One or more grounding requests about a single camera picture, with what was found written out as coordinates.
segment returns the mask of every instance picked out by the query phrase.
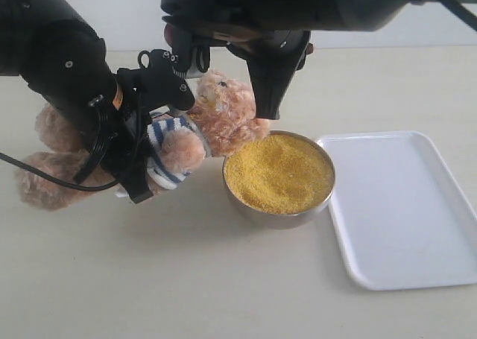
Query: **striped shirt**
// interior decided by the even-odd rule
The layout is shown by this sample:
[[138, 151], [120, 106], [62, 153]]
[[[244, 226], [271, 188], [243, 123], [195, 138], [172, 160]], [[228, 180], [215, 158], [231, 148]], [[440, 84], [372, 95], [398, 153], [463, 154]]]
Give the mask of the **striped shirt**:
[[[165, 168], [159, 153], [164, 143], [165, 136], [176, 130], [187, 129], [196, 134], [202, 141], [206, 151], [206, 157], [211, 156], [211, 150], [202, 132], [197, 125], [187, 115], [176, 118], [159, 119], [162, 113], [151, 113], [152, 123], [148, 126], [149, 142], [152, 146], [151, 158], [148, 160], [148, 175], [162, 188], [174, 190], [191, 174], [189, 171], [183, 173], [173, 173]], [[127, 197], [127, 192], [121, 188], [116, 192], [117, 197]]]

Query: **plush toy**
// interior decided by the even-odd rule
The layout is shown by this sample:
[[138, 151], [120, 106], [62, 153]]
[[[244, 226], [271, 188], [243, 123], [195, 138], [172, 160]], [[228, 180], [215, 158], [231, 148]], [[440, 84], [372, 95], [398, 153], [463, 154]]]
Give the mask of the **plush toy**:
[[[174, 190], [205, 158], [229, 156], [245, 143], [265, 138], [270, 123], [256, 119], [255, 111], [248, 83], [210, 71], [198, 81], [196, 103], [185, 116], [151, 113], [153, 123], [148, 136], [154, 156], [148, 160], [148, 184], [154, 195]], [[76, 129], [46, 105], [37, 116], [36, 130], [40, 140], [55, 153], [35, 153], [24, 162], [72, 182], [89, 155]], [[102, 186], [111, 181], [113, 178], [98, 167], [82, 185]], [[22, 202], [49, 211], [66, 208], [93, 194], [56, 185], [23, 170], [16, 172], [16, 183]], [[116, 195], [126, 194], [120, 188]]]

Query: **bowl rim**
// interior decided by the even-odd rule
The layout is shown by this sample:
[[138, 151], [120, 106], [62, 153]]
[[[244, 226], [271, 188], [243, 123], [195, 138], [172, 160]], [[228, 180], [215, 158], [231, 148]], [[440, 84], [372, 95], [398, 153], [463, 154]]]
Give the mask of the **bowl rim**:
[[320, 208], [321, 206], [323, 206], [323, 204], [327, 204], [330, 201], [331, 197], [333, 196], [333, 193], [334, 193], [335, 187], [336, 187], [336, 169], [335, 169], [335, 164], [333, 163], [333, 161], [331, 159], [331, 156], [317, 142], [313, 142], [313, 140], [311, 140], [310, 138], [307, 138], [306, 136], [302, 136], [301, 134], [293, 133], [293, 132], [290, 132], [290, 131], [287, 131], [287, 130], [271, 130], [270, 132], [268, 132], [268, 135], [264, 139], [268, 138], [269, 136], [273, 136], [273, 135], [293, 136], [295, 138], [303, 140], [304, 142], [312, 145], [320, 153], [320, 155], [325, 158], [325, 160], [328, 162], [328, 165], [331, 166], [332, 177], [333, 177], [332, 188], [331, 188], [331, 191], [329, 192], [328, 196], [326, 196], [326, 198], [323, 201], [321, 201], [318, 205], [313, 206], [312, 208], [310, 208], [308, 210], [305, 210], [305, 211], [302, 211], [302, 212], [297, 212], [297, 213], [294, 213], [294, 214], [272, 214], [270, 212], [265, 212], [265, 211], [262, 211], [260, 209], [255, 209], [254, 207], [251, 207], [251, 206], [247, 205], [246, 203], [244, 203], [243, 201], [241, 201], [240, 199], [238, 199], [236, 197], [236, 195], [233, 193], [233, 191], [230, 189], [229, 184], [227, 182], [227, 178], [225, 176], [225, 166], [227, 165], [227, 161], [234, 154], [232, 156], [226, 156], [225, 159], [224, 159], [224, 163], [222, 164], [222, 179], [224, 181], [224, 185], [226, 186], [228, 192], [238, 202], [240, 202], [241, 205], [245, 206], [249, 210], [252, 210], [254, 212], [257, 212], [257, 213], [262, 214], [262, 215], [267, 215], [267, 216], [280, 216], [280, 217], [293, 218], [293, 217], [297, 217], [297, 216], [300, 216], [300, 215], [308, 214], [311, 211], [314, 211], [314, 210]]

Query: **teddy bear head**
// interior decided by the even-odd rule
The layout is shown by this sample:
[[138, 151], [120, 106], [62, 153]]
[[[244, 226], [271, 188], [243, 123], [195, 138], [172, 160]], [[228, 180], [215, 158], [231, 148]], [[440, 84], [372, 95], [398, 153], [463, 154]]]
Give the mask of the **teddy bear head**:
[[248, 142], [265, 138], [270, 121], [256, 118], [251, 85], [209, 71], [198, 82], [191, 119], [209, 143], [212, 156], [230, 156]]

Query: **yellow grain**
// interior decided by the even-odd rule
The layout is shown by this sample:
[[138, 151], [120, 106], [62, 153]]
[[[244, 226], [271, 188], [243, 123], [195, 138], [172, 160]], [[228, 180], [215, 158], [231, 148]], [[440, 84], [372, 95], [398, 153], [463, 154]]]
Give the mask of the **yellow grain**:
[[332, 167], [316, 148], [285, 134], [247, 144], [227, 160], [224, 175], [240, 201], [278, 215], [316, 207], [333, 181]]

